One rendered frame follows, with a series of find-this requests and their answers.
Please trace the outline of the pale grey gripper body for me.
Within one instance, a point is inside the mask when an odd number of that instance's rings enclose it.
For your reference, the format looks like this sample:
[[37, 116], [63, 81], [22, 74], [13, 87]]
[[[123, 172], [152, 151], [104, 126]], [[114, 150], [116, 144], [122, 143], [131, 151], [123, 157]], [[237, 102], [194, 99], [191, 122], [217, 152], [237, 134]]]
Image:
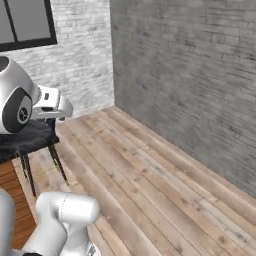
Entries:
[[57, 103], [55, 107], [55, 117], [58, 119], [69, 118], [73, 115], [73, 105], [62, 94], [57, 94]]

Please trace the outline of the black framed window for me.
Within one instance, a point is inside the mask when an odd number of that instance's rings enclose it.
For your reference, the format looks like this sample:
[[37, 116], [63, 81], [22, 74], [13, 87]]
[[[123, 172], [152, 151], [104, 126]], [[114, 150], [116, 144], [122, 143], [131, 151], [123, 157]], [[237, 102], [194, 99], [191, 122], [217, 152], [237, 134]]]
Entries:
[[0, 0], [0, 52], [56, 44], [50, 0]]

